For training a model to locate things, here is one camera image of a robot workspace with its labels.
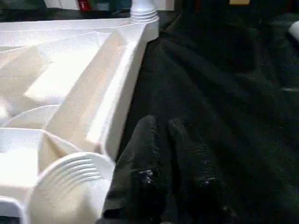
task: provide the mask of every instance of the white cylinder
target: white cylinder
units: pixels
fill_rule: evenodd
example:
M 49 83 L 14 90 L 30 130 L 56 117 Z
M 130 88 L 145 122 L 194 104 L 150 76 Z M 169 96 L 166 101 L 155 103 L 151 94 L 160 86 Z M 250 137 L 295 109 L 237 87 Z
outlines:
M 131 20 L 133 22 L 154 22 L 158 20 L 155 4 L 152 0 L 132 0 Z
M 289 32 L 299 42 L 299 21 L 295 22 L 290 27 Z

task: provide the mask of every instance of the black fabric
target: black fabric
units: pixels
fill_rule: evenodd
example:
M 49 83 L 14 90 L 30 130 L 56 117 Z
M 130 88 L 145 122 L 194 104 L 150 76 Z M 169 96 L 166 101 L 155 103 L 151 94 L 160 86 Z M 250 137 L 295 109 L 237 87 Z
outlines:
M 44 21 L 44 20 L 88 20 L 105 18 L 129 17 L 128 10 L 108 11 L 79 11 L 58 8 L 47 8 L 39 10 L 9 10 L 0 9 L 1 22 L 17 21 Z
M 198 7 L 216 16 L 224 13 L 241 14 L 249 21 L 273 18 L 288 10 L 292 0 L 250 0 L 248 5 L 230 4 L 230 0 L 185 0 L 183 6 L 190 12 Z
M 214 153 L 199 136 L 185 120 L 164 126 L 152 116 L 141 119 L 117 161 L 98 223 L 238 222 Z
M 236 214 L 297 223 L 299 48 L 288 35 L 297 20 L 179 15 L 147 47 L 121 150 L 148 114 L 186 119 L 215 155 Z
M 0 216 L 1 224 L 20 224 L 20 218 Z
M 40 9 L 46 8 L 44 0 L 0 0 L 0 10 L 6 9 Z

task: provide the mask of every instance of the white plastic part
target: white plastic part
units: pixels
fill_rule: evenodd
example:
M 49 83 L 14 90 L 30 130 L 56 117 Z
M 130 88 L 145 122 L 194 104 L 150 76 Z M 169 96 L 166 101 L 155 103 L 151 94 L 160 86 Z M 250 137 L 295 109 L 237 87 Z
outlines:
M 299 21 L 295 22 L 289 29 L 289 32 L 291 33 L 291 35 L 297 40 L 299 41 Z
M 174 10 L 174 1 L 175 0 L 154 0 L 157 10 Z
M 94 153 L 76 153 L 54 162 L 28 195 L 31 224 L 95 223 L 109 190 L 114 163 Z
M 29 224 L 23 206 L 15 199 L 0 196 L 0 216 L 20 219 L 20 224 Z
M 65 156 L 116 157 L 146 44 L 159 35 L 152 2 L 133 5 L 130 19 L 0 23 L 0 196 L 23 204 Z
M 80 10 L 77 0 L 44 0 L 47 8 Z

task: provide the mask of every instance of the ridged cylindrical knob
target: ridged cylindrical knob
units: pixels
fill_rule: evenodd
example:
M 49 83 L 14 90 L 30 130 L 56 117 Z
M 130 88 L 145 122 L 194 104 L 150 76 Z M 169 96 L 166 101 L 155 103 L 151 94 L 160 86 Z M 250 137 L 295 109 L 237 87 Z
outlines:
M 158 19 L 152 0 L 132 0 L 131 20 L 133 22 L 152 22 Z

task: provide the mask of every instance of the white plastic frame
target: white plastic frame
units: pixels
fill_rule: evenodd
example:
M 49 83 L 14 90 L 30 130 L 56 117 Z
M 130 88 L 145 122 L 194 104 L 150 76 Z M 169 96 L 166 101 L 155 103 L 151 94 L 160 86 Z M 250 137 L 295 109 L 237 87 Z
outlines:
M 0 157 L 10 160 L 0 164 L 0 196 L 22 203 L 65 155 L 116 157 L 145 47 L 158 27 L 151 0 L 133 0 L 128 19 L 0 23 Z

